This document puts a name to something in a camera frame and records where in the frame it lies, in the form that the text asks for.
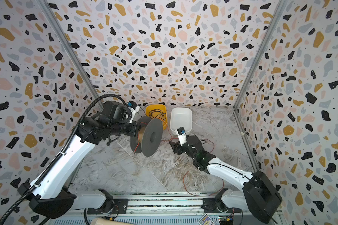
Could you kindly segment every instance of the metal corner post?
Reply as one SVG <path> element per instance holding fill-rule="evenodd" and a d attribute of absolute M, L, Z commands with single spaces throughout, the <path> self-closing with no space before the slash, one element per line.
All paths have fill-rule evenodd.
<path fill-rule="evenodd" d="M 56 20 L 54 13 L 49 7 L 49 4 L 46 0 L 36 0 L 38 3 L 41 11 L 46 16 L 47 20 L 49 21 L 51 27 L 55 31 L 56 35 L 58 36 L 61 44 L 63 45 L 65 51 L 69 55 L 69 58 L 74 63 L 74 66 L 79 70 L 79 73 L 82 75 L 82 79 L 85 81 L 86 87 L 90 91 L 90 93 L 93 95 L 93 97 L 96 99 L 99 97 L 99 94 L 96 92 L 94 86 L 92 85 L 89 77 L 86 75 L 86 71 L 84 70 L 84 67 L 82 67 L 78 57 L 76 56 L 74 50 L 72 49 L 69 41 L 66 39 L 65 33 L 63 29 L 61 28 L 59 22 Z M 103 103 L 101 101 L 98 102 L 98 106 L 100 110 L 103 109 Z"/>

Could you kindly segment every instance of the terrazzo wallpaper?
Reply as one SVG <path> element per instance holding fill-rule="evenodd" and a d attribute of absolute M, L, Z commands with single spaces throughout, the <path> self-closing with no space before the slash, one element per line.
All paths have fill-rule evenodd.
<path fill-rule="evenodd" d="M 0 1 L 0 218 L 61 149 L 92 97 L 35 1 Z M 44 218 L 20 204 L 6 225 Z"/>
<path fill-rule="evenodd" d="M 338 0 L 288 1 L 238 108 L 289 224 L 338 225 Z"/>
<path fill-rule="evenodd" d="M 278 0 L 50 0 L 98 93 L 235 102 Z"/>

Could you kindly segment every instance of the orange wire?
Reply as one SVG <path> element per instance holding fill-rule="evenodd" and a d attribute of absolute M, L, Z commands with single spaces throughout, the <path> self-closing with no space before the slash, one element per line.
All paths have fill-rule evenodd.
<path fill-rule="evenodd" d="M 189 173 L 189 171 L 186 172 L 185 175 L 184 175 L 184 177 L 183 177 L 183 185 L 184 185 L 184 189 L 185 189 L 185 191 L 186 191 L 188 194 L 190 194 L 190 195 L 192 195 L 192 196 L 197 196 L 197 195 L 195 195 L 195 194 L 190 193 L 190 192 L 187 190 L 187 187 L 185 186 L 184 178 L 185 178 L 185 176 L 187 175 L 187 173 Z M 223 186 L 222 186 L 222 188 L 221 188 L 219 191 L 221 191 L 221 190 L 224 188 L 224 180 L 223 180 L 223 179 L 222 179 L 222 182 L 223 182 Z"/>

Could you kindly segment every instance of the white container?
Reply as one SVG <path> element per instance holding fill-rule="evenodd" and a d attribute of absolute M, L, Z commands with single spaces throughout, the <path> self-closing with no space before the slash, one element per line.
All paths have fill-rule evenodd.
<path fill-rule="evenodd" d="M 178 135 L 177 129 L 183 127 L 187 134 L 193 128 L 192 111 L 189 108 L 174 108 L 171 110 L 170 130 L 172 134 Z"/>

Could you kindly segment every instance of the marble surface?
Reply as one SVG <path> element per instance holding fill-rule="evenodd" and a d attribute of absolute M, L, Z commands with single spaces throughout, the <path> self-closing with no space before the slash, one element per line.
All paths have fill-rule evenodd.
<path fill-rule="evenodd" d="M 167 106 L 168 124 L 173 108 L 174 106 Z M 214 142 L 212 154 L 224 162 L 253 171 L 231 107 L 189 108 L 193 114 L 190 135 Z M 168 129 L 163 131 L 162 139 L 170 139 Z M 187 171 L 189 173 L 185 177 L 185 185 L 190 192 L 216 192 L 223 186 L 221 178 L 199 171 L 186 154 L 174 154 L 168 142 L 161 142 L 151 157 L 133 153 L 127 136 L 119 137 L 109 147 L 106 142 L 101 141 L 86 155 L 71 188 L 104 188 L 110 193 L 183 192 L 185 189 L 182 179 Z M 213 149 L 210 142 L 203 144 L 203 147 L 206 151 Z M 237 190 L 227 182 L 224 182 L 224 187 Z"/>

